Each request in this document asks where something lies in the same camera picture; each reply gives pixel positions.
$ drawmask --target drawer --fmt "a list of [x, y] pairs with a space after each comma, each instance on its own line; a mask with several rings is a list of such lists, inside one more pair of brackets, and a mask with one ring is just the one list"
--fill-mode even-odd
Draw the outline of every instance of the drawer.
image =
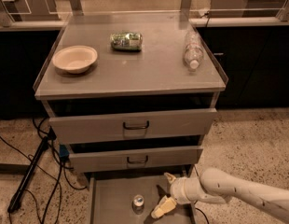
[[71, 153], [79, 173], [176, 166], [197, 163], [202, 147], [162, 147], [137, 150]]
[[202, 135], [211, 128], [216, 110], [188, 109], [159, 112], [51, 118], [62, 144]]

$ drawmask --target bottle cap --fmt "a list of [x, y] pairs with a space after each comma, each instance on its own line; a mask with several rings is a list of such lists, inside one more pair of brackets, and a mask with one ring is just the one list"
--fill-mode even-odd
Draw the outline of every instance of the bottle cap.
[[197, 60], [194, 60], [192, 61], [190, 64], [189, 64], [189, 71], [195, 71], [198, 67], [199, 67], [199, 62]]

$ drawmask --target green can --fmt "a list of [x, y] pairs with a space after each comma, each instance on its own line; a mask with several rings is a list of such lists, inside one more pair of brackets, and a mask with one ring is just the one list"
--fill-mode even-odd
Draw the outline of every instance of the green can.
[[143, 36], [140, 33], [115, 33], [110, 35], [110, 44], [113, 49], [126, 51], [142, 50]]

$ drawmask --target clear plastic bottle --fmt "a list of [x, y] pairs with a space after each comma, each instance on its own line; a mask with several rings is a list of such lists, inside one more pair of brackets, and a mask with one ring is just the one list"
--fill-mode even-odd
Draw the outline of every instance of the clear plastic bottle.
[[203, 60], [203, 48], [198, 32], [189, 31], [185, 37], [184, 60], [189, 71], [193, 72]]

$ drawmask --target floor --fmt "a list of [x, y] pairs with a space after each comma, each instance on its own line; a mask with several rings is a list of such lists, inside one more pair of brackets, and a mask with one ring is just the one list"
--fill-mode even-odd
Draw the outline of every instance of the floor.
[[[61, 14], [70, 11], [68, 0], [56, 0], [56, 3]], [[179, 9], [180, 0], [82, 0], [82, 5], [86, 13], [176, 10]], [[210, 0], [193, 0], [192, 8], [203, 9], [209, 5]], [[47, 121], [42, 129], [48, 130]], [[0, 120], [0, 135], [26, 156], [34, 155], [41, 141], [31, 119]], [[196, 165], [199, 173], [212, 166], [246, 180], [289, 189], [289, 108], [219, 110], [210, 132], [205, 136], [203, 148]], [[29, 161], [0, 139], [0, 163], [28, 164]], [[59, 165], [52, 158], [50, 150], [45, 151], [38, 165], [50, 175], [58, 177]], [[49, 205], [45, 223], [86, 223], [89, 191], [83, 189], [84, 179], [75, 171], [66, 170], [65, 173], [72, 186], [82, 190], [70, 187], [62, 173], [61, 185]], [[56, 181], [36, 168], [28, 190], [24, 192], [21, 208], [9, 220], [7, 208], [21, 179], [22, 175], [0, 175], [1, 224], [35, 224], [38, 223], [38, 215], [43, 217]], [[37, 200], [37, 206], [31, 193]], [[205, 213], [212, 224], [281, 223], [236, 199], [226, 205], [198, 202], [196, 207]], [[207, 223], [200, 212], [198, 218], [201, 224]]]
[[[26, 155], [34, 155], [40, 138], [31, 119], [0, 120], [0, 135]], [[205, 136], [203, 152], [196, 165], [216, 167], [246, 180], [289, 189], [289, 108], [219, 110], [210, 132]], [[0, 162], [28, 164], [26, 158], [0, 140]], [[38, 163], [57, 177], [59, 166], [47, 150]], [[83, 179], [74, 171], [66, 171], [73, 186], [83, 188]], [[20, 184], [22, 175], [0, 175], [0, 223], [9, 223], [7, 208]], [[74, 190], [61, 176], [62, 204], [59, 222], [86, 223], [88, 190]], [[27, 187], [37, 199], [38, 212], [43, 216], [55, 180], [36, 168]], [[59, 210], [59, 190], [53, 196], [45, 223], [55, 223]], [[229, 204], [196, 204], [212, 224], [281, 223], [248, 204], [232, 199]], [[200, 223], [207, 223], [198, 212]], [[25, 191], [21, 208], [11, 215], [12, 223], [37, 223], [32, 195]]]

